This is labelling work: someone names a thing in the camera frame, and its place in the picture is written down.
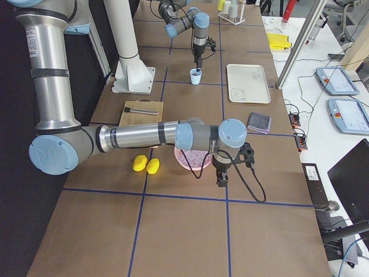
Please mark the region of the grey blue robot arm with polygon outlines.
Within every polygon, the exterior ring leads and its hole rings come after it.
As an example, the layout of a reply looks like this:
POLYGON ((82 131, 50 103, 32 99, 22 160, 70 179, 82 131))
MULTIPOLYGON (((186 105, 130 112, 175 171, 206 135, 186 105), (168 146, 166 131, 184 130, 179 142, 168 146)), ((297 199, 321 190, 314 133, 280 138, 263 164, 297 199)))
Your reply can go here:
MULTIPOLYGON (((217 184, 228 183, 227 169, 233 165, 246 185, 237 164, 245 163, 255 176, 253 150, 246 142, 243 122, 227 119, 220 126, 205 125, 198 118, 124 127, 82 127, 74 117, 70 74, 65 49, 65 33, 89 33, 88 1, 7 1, 14 7, 16 20, 25 28, 31 60, 31 76, 36 90, 40 122, 37 136, 29 146, 32 163, 42 172, 61 175, 72 171, 91 156, 112 149, 148 148, 174 145, 177 149, 213 154, 217 184)), ((174 37, 193 31, 192 52, 196 69, 206 47, 215 50, 208 36, 209 16, 190 8, 183 17, 178 9, 190 1, 160 1, 158 12, 165 29, 174 37)), ((140 59, 129 1, 104 1, 117 47, 118 92, 150 94, 155 68, 140 59)))
POLYGON ((212 53, 216 51, 216 41, 209 36, 208 28, 210 17, 197 7, 191 7, 184 15, 179 17, 176 12, 188 5, 191 1, 160 1, 158 12, 165 21, 165 30, 170 38, 174 38, 184 31, 191 29, 192 49, 191 52, 196 64, 196 71, 202 69, 202 55, 206 48, 212 53))

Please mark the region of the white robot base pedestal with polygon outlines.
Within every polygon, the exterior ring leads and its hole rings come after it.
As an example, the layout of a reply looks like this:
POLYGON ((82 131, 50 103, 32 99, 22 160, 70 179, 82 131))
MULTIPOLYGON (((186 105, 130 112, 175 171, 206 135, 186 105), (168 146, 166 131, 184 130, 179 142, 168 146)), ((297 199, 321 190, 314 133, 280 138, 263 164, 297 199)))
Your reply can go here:
POLYGON ((148 95, 152 90, 155 68, 140 58, 129 1, 104 1, 119 55, 112 92, 148 95))

